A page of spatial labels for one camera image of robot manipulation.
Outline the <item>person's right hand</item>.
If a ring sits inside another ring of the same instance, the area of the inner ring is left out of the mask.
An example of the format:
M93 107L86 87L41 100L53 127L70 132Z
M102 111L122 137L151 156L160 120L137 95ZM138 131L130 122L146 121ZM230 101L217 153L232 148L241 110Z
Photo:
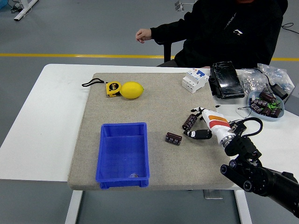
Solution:
M141 28L137 31L135 35L136 40L139 43L145 43L145 41L152 39L152 32L149 28Z

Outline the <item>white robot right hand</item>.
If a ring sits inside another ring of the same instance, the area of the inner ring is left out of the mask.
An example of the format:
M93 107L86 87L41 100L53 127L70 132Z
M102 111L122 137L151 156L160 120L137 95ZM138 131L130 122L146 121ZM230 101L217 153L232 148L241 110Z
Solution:
M235 137L235 134L231 131L230 124L221 113L204 107L197 107L191 110L191 112L195 111L198 111L196 116L200 116L205 121L208 129L196 131L185 130L184 135L196 140L207 140L214 134L217 137L219 145L223 147L226 147L226 143L229 143Z

